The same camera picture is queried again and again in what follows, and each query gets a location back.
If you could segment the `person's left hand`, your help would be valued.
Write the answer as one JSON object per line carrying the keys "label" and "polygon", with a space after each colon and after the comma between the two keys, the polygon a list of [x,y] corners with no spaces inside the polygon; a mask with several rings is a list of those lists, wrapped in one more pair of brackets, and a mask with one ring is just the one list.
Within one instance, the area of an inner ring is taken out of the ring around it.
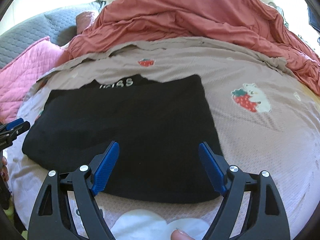
{"label": "person's left hand", "polygon": [[9,180],[8,169],[7,169],[8,161],[5,156],[2,157],[2,168],[1,168],[1,178],[7,182]]}

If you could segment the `person's right hand thumb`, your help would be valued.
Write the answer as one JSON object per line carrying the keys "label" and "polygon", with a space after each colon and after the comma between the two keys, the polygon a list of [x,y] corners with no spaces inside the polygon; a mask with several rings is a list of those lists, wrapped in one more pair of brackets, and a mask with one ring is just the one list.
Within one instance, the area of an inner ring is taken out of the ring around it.
{"label": "person's right hand thumb", "polygon": [[171,240],[194,240],[192,237],[190,237],[188,234],[186,234],[184,231],[180,229],[176,229],[172,232],[170,236]]}

